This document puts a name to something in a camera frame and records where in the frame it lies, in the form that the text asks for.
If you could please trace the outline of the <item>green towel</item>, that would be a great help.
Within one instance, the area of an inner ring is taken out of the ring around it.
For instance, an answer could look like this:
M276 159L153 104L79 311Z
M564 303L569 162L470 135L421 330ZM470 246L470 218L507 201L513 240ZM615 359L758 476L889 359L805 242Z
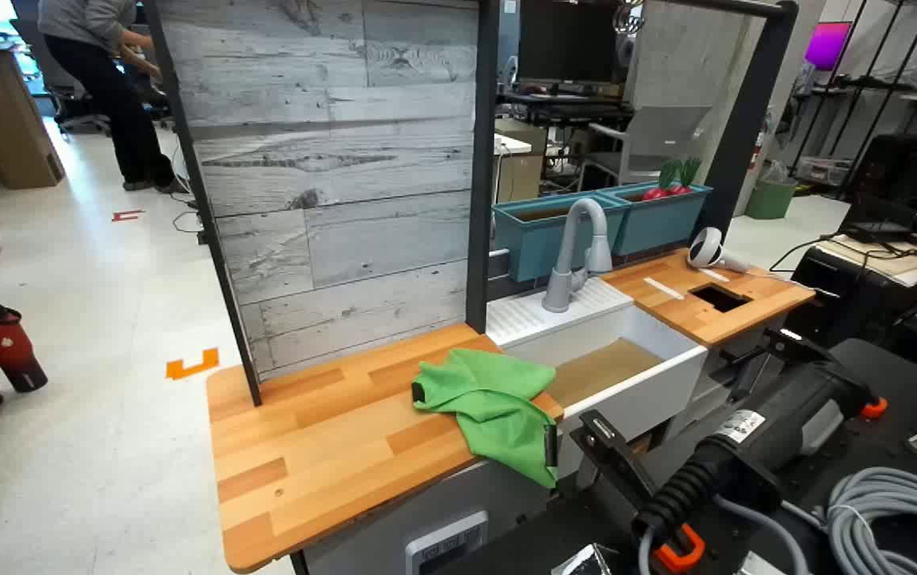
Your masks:
M557 423L536 405L557 372L499 353L458 347L414 376L414 409L451 415L478 456L553 489Z

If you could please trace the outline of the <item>left teal storage bin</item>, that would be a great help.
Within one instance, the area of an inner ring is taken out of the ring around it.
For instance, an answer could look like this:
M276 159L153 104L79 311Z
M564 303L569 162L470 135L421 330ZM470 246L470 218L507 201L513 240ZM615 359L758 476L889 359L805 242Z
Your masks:
M621 212L605 201L602 196L550 196L533 201L514 201L495 207L495 246L507 250L513 255L513 277L519 284L546 281L557 267L567 214L579 197L594 197L606 214L606 242L617 234ZM584 252L594 238L590 218L576 218L576 250L573 250L573 267L584 264Z

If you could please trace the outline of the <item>teal storage bin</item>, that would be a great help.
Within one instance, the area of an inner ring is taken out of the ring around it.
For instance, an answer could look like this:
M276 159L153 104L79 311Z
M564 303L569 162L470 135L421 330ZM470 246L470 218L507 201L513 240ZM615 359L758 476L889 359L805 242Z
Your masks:
M567 214L579 197L594 197L606 214L606 242L617 234L621 212L605 201L602 196L550 196L533 201L514 201L495 207L495 246L507 250L513 255L513 277L519 284L546 281L557 267ZM576 250L573 250L573 267L584 264L584 252L594 238L590 218L576 218Z
M713 196L711 186L656 193L651 186L602 188L602 197L621 212L610 250L617 260L672 250L691 240Z

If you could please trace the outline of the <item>white toy sink basin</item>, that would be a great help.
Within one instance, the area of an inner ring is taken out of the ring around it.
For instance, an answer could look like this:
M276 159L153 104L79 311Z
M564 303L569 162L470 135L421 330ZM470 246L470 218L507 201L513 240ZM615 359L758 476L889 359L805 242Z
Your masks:
M642 311L606 281L589 281L564 312L539 293L485 306L485 336L513 359L557 372L546 395L564 409L560 476L583 468L573 432L598 412L623 441L681 415L697 391L708 347Z

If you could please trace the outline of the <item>grey wood backsplash panel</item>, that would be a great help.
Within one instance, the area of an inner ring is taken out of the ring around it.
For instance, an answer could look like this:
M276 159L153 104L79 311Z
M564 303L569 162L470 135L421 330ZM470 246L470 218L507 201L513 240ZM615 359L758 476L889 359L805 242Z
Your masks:
M257 376L458 323L481 0L156 0L156 16Z

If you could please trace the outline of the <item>right teal storage bin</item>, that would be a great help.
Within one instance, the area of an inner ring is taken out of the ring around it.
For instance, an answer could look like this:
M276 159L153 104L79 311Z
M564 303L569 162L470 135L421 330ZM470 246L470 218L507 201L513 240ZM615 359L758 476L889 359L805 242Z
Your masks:
M610 250L617 260L672 250L691 240L713 196L711 186L656 193L651 186L602 188L602 197L621 212Z

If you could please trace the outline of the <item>wooden butcher block counter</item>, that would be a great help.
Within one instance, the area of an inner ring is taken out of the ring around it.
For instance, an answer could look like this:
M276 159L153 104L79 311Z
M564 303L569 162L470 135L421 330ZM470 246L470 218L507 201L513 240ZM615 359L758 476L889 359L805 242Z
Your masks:
M252 402L240 367L214 372L209 423L227 569L257 572L470 472L478 456L458 423L414 409L419 367L458 347L495 353L495 341L470 325L434 330L276 376L262 402Z

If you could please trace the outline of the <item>small wooden counter with slot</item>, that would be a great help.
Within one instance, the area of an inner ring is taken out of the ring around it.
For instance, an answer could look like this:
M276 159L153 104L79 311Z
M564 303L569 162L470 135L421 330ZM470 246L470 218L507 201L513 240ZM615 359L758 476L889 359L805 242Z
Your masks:
M764 267L691 267L681 250L615 267L606 284L708 347L781 323L814 300L812 288Z

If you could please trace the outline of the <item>black tool with orange clips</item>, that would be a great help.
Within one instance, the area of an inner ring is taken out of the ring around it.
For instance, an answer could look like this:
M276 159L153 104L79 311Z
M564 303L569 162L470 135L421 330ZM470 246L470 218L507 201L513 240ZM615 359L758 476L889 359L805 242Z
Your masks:
M642 476L623 436L605 415L584 415L576 444L635 506L634 534L642 566L651 563L656 542L675 541L716 498L744 513L766 517L784 506L778 471L812 456L849 420L879 420L889 412L874 382L826 345L778 339L770 355L785 361L784 375L737 395L732 415L699 439L662 486Z

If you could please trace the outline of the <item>green bucket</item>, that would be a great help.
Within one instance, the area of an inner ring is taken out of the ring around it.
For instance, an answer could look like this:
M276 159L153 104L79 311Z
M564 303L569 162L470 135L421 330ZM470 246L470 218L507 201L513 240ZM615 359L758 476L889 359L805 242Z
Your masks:
M784 181L758 181L744 214L753 221L781 221L791 212L791 201L796 196L796 181L784 179Z

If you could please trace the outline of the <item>person in dark trousers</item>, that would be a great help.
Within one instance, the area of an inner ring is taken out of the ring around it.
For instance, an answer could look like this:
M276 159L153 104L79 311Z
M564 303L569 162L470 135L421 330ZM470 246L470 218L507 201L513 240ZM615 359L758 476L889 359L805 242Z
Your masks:
M190 181L172 169L141 96L115 63L152 47L152 35L136 28L136 14L136 0L38 0L38 28L52 57L108 118L125 188L185 196Z

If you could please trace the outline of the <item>purple lamp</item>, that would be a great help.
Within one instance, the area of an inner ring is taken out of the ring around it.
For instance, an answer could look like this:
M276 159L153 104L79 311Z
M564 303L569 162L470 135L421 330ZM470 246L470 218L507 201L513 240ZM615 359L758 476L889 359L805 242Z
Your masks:
M844 61L847 41L849 22L818 22L805 47L805 63L814 71L833 71Z

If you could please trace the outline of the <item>black metal frame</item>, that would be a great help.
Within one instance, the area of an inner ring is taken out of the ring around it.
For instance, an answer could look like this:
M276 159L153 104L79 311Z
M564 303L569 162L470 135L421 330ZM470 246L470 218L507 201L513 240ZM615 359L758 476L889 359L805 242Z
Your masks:
M713 197L699 212L699 221L708 227L728 227L741 181L753 153L753 140L764 120L764 113L770 104L774 82L781 78L781 63L785 61L785 47L798 20L798 0L672 0L681 8L697 8L697 9L719 9L719 14L737 14L737 16L753 16L764 22L752 63L744 71L744 80L737 87L736 104L728 113L728 120L721 128L721 140L716 147L716 157L711 162L711 181L713 181ZM152 0L144 8L153 35L156 35L156 51L161 63L168 74L170 100L172 100L172 120L175 120L175 137L185 153L185 165L197 196L197 214L205 223L205 242L211 250L214 264L223 264L223 250L214 234L214 214L211 214L211 197L201 179L197 153L194 153L194 128L190 120L185 103L184 103L184 87L175 74L175 61L170 53L170 35L163 28L163 14L161 0ZM489 303L489 240L485 240L485 223L489 223L489 197L491 197L491 118L495 118L495 57L499 57L499 0L473 0L473 20L478 20L478 108L473 108L473 177L470 177L470 262L467 262L467 306L465 306L465 323L478 331L485 330L485 303ZM218 272L222 292L229 292L229 277L222 267Z

